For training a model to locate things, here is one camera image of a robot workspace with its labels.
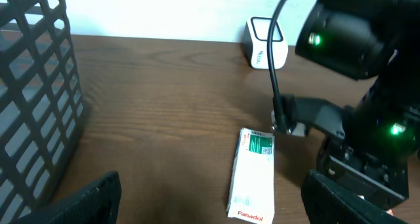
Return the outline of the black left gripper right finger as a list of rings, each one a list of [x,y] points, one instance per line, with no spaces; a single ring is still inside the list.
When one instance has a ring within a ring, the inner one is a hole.
[[[301,199],[311,223],[405,223],[315,170],[309,171],[303,181]]]

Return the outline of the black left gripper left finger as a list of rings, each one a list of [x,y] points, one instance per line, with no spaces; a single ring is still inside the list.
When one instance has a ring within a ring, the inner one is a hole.
[[[66,198],[14,221],[14,224],[116,224],[121,201],[117,171],[109,171]]]

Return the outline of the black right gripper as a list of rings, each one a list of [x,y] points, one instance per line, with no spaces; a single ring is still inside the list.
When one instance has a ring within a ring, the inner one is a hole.
[[[351,147],[330,137],[323,140],[319,149],[316,170],[383,210],[392,209],[409,198],[406,161],[388,166],[370,154],[360,156]]]

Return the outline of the white green carton box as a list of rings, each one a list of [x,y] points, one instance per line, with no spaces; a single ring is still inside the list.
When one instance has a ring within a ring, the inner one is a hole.
[[[227,216],[271,224],[274,201],[274,135],[242,128],[236,147]]]

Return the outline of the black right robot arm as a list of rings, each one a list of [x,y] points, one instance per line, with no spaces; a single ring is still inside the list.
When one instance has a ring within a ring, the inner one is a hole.
[[[407,160],[419,149],[419,0],[317,0],[295,52],[374,79],[355,107],[292,100],[292,121],[326,135],[316,169],[381,209],[405,202]]]

